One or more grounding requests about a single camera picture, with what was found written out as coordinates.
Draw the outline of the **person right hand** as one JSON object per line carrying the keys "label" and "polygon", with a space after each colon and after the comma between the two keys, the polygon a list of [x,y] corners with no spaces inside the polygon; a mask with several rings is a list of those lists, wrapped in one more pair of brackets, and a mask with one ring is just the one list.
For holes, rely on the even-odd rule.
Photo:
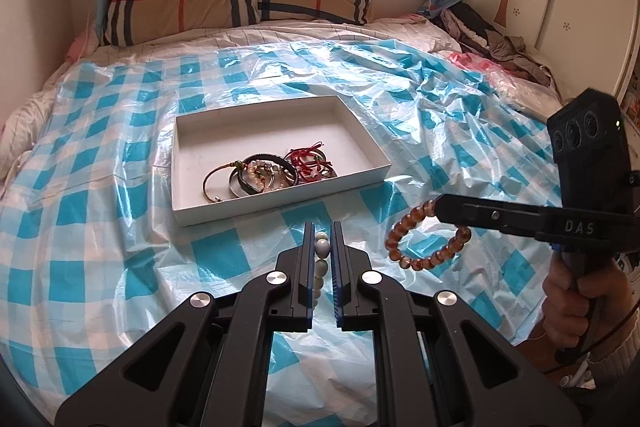
{"label": "person right hand", "polygon": [[608,265],[576,279],[560,254],[554,254],[542,284],[544,331],[558,348],[575,348],[592,327],[601,339],[631,312],[634,295],[626,274],[610,259]]}

